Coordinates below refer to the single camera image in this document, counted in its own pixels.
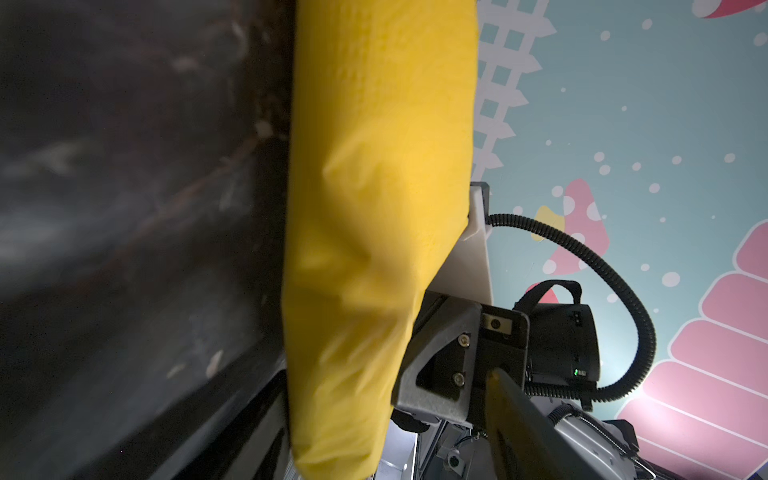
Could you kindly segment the yellow paper napkin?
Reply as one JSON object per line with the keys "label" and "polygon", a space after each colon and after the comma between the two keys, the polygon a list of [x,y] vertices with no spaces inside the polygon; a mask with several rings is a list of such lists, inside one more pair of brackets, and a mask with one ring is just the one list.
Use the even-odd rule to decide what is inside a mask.
{"label": "yellow paper napkin", "polygon": [[282,318],[305,479],[377,469],[425,291],[468,223],[472,1],[300,1]]}

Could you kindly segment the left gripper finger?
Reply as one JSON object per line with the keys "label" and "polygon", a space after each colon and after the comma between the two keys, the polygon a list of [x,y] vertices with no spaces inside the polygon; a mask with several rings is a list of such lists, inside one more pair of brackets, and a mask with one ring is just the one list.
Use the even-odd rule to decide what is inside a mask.
{"label": "left gripper finger", "polygon": [[498,479],[599,477],[501,369],[486,377],[484,410]]}

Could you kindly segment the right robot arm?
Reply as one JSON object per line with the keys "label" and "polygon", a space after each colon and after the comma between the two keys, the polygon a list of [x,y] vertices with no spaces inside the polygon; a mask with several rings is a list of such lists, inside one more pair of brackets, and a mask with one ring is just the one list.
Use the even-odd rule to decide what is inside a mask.
{"label": "right robot arm", "polygon": [[627,371],[600,386],[594,317],[572,280],[547,280],[510,309],[430,292],[424,297],[392,394],[395,424],[422,434],[454,425],[465,433],[452,446],[433,442],[455,475],[460,450],[489,444],[499,479],[668,479],[645,460],[633,425],[600,421],[595,403],[621,399],[647,377],[656,352],[653,322],[634,291],[576,237],[517,214],[492,214],[489,226],[524,230],[573,254],[626,307],[638,345]]}

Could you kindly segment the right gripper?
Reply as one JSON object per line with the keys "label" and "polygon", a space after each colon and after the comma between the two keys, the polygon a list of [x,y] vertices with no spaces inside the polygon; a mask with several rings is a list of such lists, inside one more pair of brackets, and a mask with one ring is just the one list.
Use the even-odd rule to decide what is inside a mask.
{"label": "right gripper", "polygon": [[485,429],[486,377],[503,370],[525,385],[530,321],[525,313],[428,292],[392,392],[395,409]]}

